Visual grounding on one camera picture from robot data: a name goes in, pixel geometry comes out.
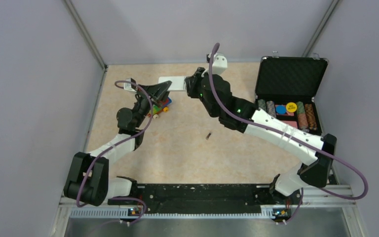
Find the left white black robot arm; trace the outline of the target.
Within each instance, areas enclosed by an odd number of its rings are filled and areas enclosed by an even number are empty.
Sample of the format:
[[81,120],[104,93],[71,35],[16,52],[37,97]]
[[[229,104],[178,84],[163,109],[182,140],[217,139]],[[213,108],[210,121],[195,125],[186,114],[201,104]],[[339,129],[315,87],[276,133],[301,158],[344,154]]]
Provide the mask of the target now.
[[172,81],[141,85],[128,79],[122,83],[122,89],[134,92],[136,102],[132,108],[118,110],[117,135],[98,149],[73,156],[63,194],[74,199],[78,207],[99,206],[114,193],[126,204],[133,204],[138,199],[138,190],[131,186],[132,181],[127,181],[123,187],[121,178],[109,180],[110,165],[140,147],[145,133],[140,126],[147,116],[154,117],[154,105],[161,106],[168,99]]

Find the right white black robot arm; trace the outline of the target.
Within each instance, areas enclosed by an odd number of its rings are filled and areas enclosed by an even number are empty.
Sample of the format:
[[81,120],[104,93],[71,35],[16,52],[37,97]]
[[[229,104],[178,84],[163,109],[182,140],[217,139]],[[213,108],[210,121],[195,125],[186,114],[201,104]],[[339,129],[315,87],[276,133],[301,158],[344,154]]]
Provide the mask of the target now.
[[184,84],[187,95],[199,99],[208,115],[224,127],[267,140],[300,160],[274,178],[269,190],[273,202],[283,203],[308,185],[326,187],[337,143],[334,135],[310,134],[274,118],[256,104],[233,96],[228,81],[216,74],[210,78],[202,67],[185,77]]

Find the white remote control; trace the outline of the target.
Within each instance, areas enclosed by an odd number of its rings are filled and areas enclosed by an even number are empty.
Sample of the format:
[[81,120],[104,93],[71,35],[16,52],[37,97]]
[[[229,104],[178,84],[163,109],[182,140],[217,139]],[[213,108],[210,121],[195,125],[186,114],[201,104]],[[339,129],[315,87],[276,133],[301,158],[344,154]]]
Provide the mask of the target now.
[[158,78],[158,83],[170,81],[168,91],[186,91],[187,86],[185,83],[186,76],[162,76]]

